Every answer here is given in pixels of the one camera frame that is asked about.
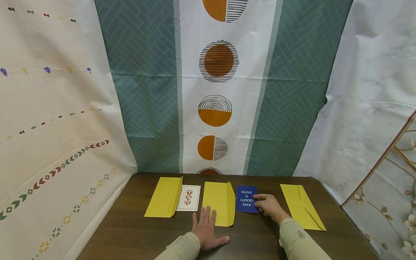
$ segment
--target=yellow envelope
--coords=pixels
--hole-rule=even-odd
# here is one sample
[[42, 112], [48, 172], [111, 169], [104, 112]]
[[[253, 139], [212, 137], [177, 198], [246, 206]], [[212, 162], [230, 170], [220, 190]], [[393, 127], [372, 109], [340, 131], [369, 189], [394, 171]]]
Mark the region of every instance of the yellow envelope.
[[326, 231], [302, 185], [281, 184], [292, 218], [304, 229]]
[[160, 177], [144, 216], [147, 218], [171, 218], [178, 205], [182, 179], [183, 177]]
[[211, 207], [217, 211], [215, 225], [218, 227], [229, 227], [234, 224], [235, 215], [235, 193], [231, 183], [205, 182], [202, 206]]

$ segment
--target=wooden table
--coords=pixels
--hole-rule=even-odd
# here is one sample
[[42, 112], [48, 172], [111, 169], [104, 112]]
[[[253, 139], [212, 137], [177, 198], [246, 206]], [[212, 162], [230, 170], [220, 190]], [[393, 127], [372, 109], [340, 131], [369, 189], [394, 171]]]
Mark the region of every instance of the wooden table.
[[[378, 259], [324, 187], [312, 178], [261, 177], [201, 174], [138, 173], [126, 187], [85, 246], [79, 260], [152, 260], [178, 236], [192, 228], [191, 212], [176, 212], [172, 218], [144, 218], [159, 177], [183, 176], [183, 184], [201, 185], [199, 205], [205, 181], [231, 182], [256, 186], [259, 193], [273, 194], [289, 212], [280, 184], [303, 185], [321, 217], [327, 232], [307, 230], [332, 260]], [[262, 214], [235, 213], [234, 225], [216, 227], [217, 237], [228, 235], [230, 242], [203, 252], [198, 259], [286, 259], [279, 248], [276, 224]]]

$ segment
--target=beige sleeve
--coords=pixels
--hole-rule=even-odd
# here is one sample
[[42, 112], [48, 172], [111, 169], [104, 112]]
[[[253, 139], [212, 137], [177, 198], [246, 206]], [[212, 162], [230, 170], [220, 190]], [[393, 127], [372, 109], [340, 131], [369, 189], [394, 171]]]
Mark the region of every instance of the beige sleeve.
[[155, 260], [195, 260], [200, 248], [198, 237], [194, 233], [188, 232], [168, 245], [166, 250]]
[[280, 224], [279, 244], [289, 260], [331, 260], [324, 250], [292, 218]]

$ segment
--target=teal fabric with herringbone pattern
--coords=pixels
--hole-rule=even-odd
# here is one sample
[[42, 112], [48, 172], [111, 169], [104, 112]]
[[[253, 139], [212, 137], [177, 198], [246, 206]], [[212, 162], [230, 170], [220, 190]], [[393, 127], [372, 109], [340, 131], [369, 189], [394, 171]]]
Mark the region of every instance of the teal fabric with herringbone pattern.
[[285, 0], [248, 175], [291, 176], [326, 102], [352, 0]]
[[179, 172], [172, 0], [95, 0], [137, 170]]
[[[95, 3], [138, 171], [179, 172], [173, 0]], [[326, 102], [351, 3], [284, 0], [248, 175], [293, 174]]]

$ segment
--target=card with red design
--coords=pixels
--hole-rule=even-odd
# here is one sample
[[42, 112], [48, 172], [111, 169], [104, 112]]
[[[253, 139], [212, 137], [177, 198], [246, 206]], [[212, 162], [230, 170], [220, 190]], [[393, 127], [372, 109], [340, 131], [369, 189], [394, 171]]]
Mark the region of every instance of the card with red design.
[[198, 211], [199, 192], [201, 186], [182, 185], [176, 211]]

